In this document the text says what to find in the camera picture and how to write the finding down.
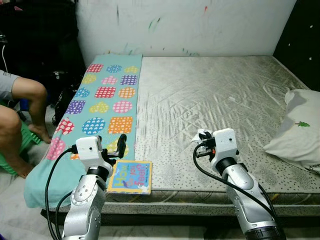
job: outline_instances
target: person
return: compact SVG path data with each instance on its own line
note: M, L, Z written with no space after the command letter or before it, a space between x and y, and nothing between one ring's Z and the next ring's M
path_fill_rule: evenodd
M32 124L30 131L49 144L51 138L45 124L46 88L39 82L0 70L0 100L27 99ZM0 153L6 162L22 178L26 178L33 166L19 156L22 143L21 120L13 109L0 105Z

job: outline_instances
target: person's leg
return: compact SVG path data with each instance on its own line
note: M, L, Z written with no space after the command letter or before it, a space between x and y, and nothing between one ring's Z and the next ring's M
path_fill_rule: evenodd
M39 135L39 137L47 144L51 142L45 124L46 115L46 88L39 82L18 77L12 86L12 97L14 99L27 99L29 101L29 113L32 124L29 129Z
M21 142L21 120L18 114L0 105L0 152L13 170L25 179L33 167L19 156Z

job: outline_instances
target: pillow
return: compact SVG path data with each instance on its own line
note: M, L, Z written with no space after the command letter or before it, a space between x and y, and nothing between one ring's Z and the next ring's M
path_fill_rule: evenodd
M287 92L284 101L284 120L264 150L320 175L320 92L296 89Z

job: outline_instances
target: children's book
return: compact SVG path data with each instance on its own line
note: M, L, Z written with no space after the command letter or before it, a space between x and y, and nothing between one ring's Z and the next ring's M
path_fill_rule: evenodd
M151 173L151 161L117 160L107 191L119 194L150 194Z

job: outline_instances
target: polka dot blanket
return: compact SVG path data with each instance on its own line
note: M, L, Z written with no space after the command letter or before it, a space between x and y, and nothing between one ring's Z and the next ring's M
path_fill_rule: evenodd
M24 198L30 208L45 207L45 186L59 155L76 140L101 136L102 147L115 151L119 136L127 135L125 160L135 159L136 111L142 55L98 55L52 137L44 159L28 175ZM85 174L77 154L67 153L57 164L49 185L49 206L78 184Z

